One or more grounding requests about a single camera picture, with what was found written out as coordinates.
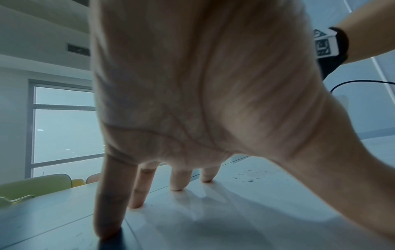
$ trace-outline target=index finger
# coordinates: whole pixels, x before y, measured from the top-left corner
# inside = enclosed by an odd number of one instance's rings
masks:
[[[96,192],[93,224],[100,239],[115,235],[121,228],[137,175],[137,165],[106,153]]]

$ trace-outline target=forearm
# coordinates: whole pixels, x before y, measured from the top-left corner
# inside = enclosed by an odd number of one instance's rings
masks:
[[[351,63],[395,49],[395,0],[372,0],[335,25],[349,38]]]
[[[346,218],[395,241],[395,170],[364,148],[333,101],[285,169]]]

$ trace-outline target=black wristband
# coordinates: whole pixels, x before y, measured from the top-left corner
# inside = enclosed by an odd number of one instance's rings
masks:
[[[335,71],[348,58],[347,52],[349,50],[349,38],[347,37],[347,34],[340,28],[330,27],[329,29],[337,32],[336,41],[339,48],[339,55],[317,59],[321,68],[322,79],[325,79],[330,73]]]

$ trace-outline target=ceiling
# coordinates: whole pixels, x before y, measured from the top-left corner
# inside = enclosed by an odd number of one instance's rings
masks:
[[[89,33],[88,0],[0,0],[0,5]]]

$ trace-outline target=window frame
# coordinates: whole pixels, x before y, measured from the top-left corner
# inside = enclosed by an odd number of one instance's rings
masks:
[[[93,154],[81,157],[73,157],[55,161],[45,161],[34,163],[34,136],[35,136],[35,111],[36,110],[77,110],[77,111],[96,111],[93,106],[72,106],[72,105],[52,105],[52,104],[35,104],[36,87],[50,89],[64,89],[73,91],[93,92],[89,86],[64,84],[57,82],[48,82],[41,80],[29,79],[28,81],[28,122],[26,135],[26,155],[25,155],[25,179],[33,176],[33,170],[39,167],[58,165],[76,161],[90,160],[104,157],[104,154]]]

